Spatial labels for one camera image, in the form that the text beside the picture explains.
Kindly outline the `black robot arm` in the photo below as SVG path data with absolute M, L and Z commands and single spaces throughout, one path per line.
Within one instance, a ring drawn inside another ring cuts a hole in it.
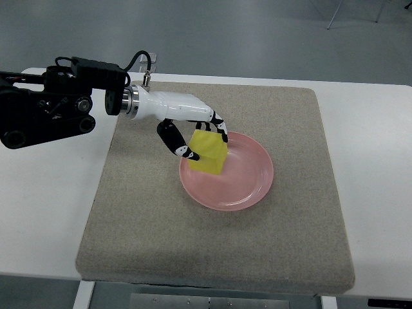
M 90 133 L 96 121 L 90 115 L 94 89 L 105 91 L 108 115 L 128 109 L 124 91 L 131 83 L 129 70 L 139 56 L 148 63 L 143 84 L 149 84 L 151 55 L 138 51 L 130 63 L 117 64 L 79 57 L 69 66 L 47 67 L 41 75 L 1 72 L 1 142 L 9 149 L 20 149 L 72 136 Z

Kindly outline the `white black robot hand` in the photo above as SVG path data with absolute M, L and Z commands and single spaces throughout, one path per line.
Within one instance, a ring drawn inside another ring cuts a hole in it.
M 128 86 L 123 93 L 121 112 L 132 120 L 141 120 L 149 116 L 157 118 L 160 123 L 157 133 L 167 148 L 176 156 L 198 161 L 199 154 L 194 152 L 184 140 L 175 120 L 194 122 L 197 128 L 213 124 L 221 135 L 223 142 L 228 142 L 225 121 L 199 98 L 191 94 L 167 91 L 147 91 L 141 86 Z

